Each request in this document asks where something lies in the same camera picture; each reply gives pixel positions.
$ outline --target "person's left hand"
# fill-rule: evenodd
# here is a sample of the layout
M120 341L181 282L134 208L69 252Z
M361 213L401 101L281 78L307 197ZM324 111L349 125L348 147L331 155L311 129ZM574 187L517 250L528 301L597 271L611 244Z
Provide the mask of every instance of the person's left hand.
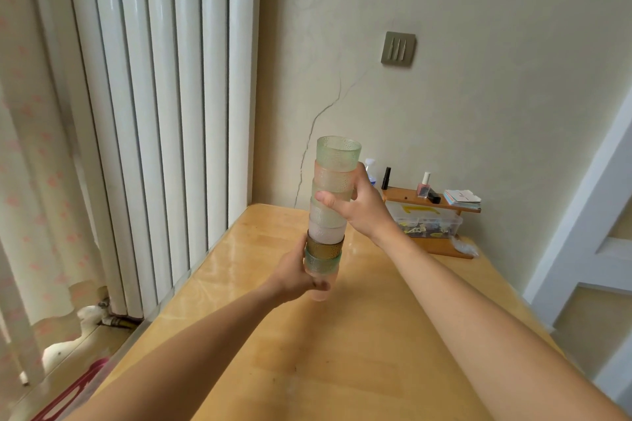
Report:
M279 303L295 300L308 289L327 291L330 286L325 280L315 280L305 272L303 257L307 235L301 236L294 248L285 253L269 276L265 285L274 290Z

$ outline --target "hand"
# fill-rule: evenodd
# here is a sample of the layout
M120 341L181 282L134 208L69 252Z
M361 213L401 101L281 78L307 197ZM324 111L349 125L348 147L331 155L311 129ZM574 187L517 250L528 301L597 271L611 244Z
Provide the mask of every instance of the hand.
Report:
M359 162L354 172L354 185L357 191L354 201L338 200L333 194L325 191L316 192L314 197L345 217L353 228L379 246L385 236L400 230L386 209L380 193L369 182L364 165Z
M307 235L301 236L289 253L285 253L264 286L273 290L279 303L295 300L308 289L327 291L330 286L324 280L315 280L305 272L303 257Z

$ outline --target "stack of paper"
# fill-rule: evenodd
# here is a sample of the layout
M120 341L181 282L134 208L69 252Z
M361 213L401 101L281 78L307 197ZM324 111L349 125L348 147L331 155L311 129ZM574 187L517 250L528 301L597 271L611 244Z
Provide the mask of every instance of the stack of paper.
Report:
M443 192L446 201L460 208L480 209L480 198L469 190L446 190Z

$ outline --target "small wooden rack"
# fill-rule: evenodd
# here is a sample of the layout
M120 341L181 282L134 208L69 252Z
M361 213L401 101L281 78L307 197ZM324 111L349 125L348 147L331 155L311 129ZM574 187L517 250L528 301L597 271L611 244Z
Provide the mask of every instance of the small wooden rack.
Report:
M443 195L441 195L441 201L437 204L432 203L427 198L417 196L417 192L409 190L408 188L397 188L396 186L390 186L386 190L382 191L382 200L384 202L399 202L408 203L411 205L429 206L433 208L441 208L444 210L454 210L457 215L461 212L480 213L480 208L474 210L472 208L455 207L448 203ZM453 256L455 258L474 258L472 255L466 255L454 249L452 242L446 238L412 238L421 248L433 255Z

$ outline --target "brown cup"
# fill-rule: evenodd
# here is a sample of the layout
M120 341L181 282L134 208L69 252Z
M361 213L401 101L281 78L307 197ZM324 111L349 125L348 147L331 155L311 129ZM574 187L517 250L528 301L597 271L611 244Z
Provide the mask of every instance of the brown cup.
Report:
M307 251L310 252L314 258L318 258L320 260L332 260L337 258L343 250L343 242L342 240L334 243L333 245L325 245L324 243L319 243L312 239L312 237L307 234Z

